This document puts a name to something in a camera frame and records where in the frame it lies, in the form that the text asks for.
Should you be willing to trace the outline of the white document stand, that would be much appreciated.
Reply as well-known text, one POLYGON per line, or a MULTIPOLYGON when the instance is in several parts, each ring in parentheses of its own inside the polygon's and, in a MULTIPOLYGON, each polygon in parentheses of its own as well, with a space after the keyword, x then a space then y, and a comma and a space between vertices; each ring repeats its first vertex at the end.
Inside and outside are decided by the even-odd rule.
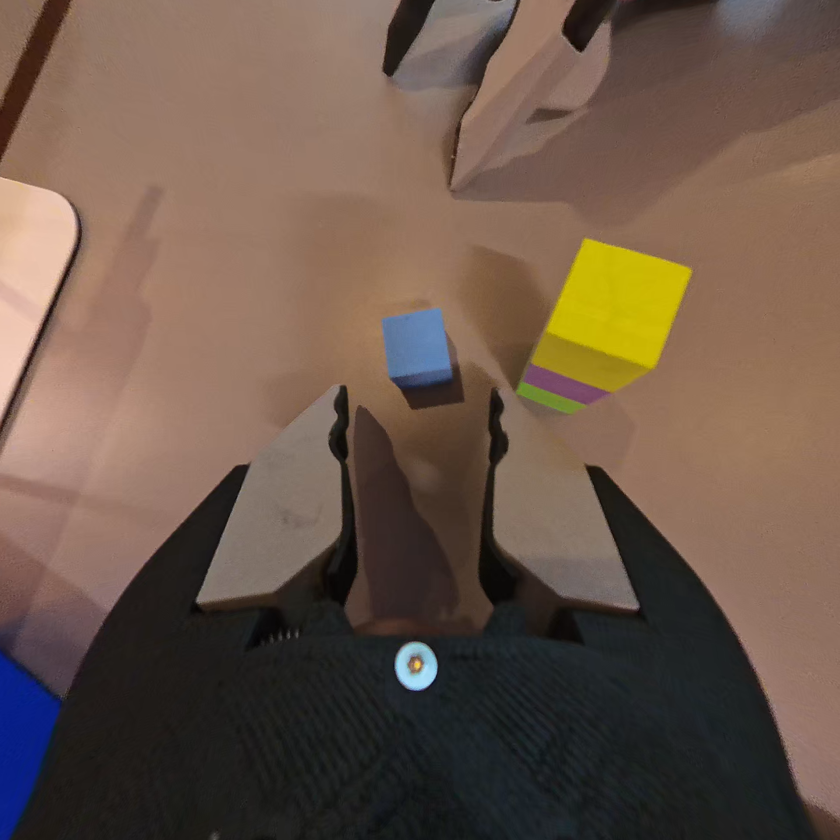
POLYGON ((1 179, 1 421, 78 250, 81 223, 62 195, 1 179))

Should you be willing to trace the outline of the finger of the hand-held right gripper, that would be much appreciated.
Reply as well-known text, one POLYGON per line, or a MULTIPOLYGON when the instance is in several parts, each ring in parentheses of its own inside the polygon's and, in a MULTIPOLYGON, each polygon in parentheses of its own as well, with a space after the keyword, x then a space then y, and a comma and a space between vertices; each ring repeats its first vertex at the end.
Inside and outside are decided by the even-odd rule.
POLYGON ((475 86, 506 34, 513 1, 402 1, 388 25, 382 71, 405 91, 475 86))
POLYGON ((482 173, 535 112, 574 112, 601 86, 611 54, 613 13, 578 53, 562 34, 572 3, 517 2, 507 32, 458 123, 448 178, 452 193, 482 173))

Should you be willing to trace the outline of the purple foam cube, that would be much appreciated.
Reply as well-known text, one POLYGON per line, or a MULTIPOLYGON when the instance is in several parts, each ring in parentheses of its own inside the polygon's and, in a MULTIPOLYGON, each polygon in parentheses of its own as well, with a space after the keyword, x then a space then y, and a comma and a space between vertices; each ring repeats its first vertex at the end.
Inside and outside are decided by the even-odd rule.
POLYGON ((552 397, 562 398, 567 402, 588 406, 599 402, 611 392, 591 384, 570 378, 549 368, 529 364, 520 383, 519 390, 527 386, 552 397))

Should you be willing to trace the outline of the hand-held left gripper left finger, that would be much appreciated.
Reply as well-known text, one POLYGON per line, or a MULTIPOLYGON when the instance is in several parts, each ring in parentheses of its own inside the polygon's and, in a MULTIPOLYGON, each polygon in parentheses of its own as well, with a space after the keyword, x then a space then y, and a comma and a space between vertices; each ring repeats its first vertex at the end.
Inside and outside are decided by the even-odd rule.
POLYGON ((320 600, 346 603, 358 568, 349 421, 347 387, 334 385, 251 461, 196 597, 205 613, 302 621, 320 600))

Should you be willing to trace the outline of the blue foam cube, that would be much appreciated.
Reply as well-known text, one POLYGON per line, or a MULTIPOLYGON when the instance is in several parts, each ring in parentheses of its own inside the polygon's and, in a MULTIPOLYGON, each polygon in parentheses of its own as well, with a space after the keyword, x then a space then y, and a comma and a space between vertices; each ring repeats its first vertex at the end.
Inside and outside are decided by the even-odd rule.
POLYGON ((440 308, 384 318, 381 327, 389 379, 399 389, 443 385, 453 380, 440 308))

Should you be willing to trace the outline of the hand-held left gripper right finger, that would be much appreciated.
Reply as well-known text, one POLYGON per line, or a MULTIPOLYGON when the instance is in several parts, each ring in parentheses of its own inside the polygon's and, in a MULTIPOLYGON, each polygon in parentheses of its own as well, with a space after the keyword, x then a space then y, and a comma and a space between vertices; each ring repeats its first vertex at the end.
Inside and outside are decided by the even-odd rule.
POLYGON ((633 615, 639 602, 585 463, 509 390, 491 390, 478 580, 533 621, 563 607, 633 615))

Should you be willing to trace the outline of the yellow foam cube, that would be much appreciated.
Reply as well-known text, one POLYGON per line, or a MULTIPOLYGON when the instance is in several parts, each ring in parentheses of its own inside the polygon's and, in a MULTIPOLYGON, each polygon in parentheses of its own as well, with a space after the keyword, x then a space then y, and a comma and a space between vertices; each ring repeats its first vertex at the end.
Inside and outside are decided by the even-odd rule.
POLYGON ((614 393, 655 369, 692 268, 585 238, 528 364, 614 393))

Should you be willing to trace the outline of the green foam cube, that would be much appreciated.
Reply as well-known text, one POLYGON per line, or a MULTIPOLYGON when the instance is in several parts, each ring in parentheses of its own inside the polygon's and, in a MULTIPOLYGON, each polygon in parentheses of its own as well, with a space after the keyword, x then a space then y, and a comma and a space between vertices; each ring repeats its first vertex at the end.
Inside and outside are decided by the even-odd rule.
POLYGON ((565 415, 572 415, 580 410, 586 408, 586 405, 568 397, 546 391, 543 388, 531 385, 526 382, 520 382, 516 389, 516 394, 533 403, 546 406, 558 413, 565 415))

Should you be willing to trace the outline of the blue plastic bin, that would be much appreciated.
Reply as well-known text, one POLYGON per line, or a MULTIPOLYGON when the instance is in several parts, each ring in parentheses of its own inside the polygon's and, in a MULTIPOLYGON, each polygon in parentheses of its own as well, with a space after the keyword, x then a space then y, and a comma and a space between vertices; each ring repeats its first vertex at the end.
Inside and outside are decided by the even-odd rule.
POLYGON ((60 700, 1 654, 1 838, 9 839, 35 788, 60 700))

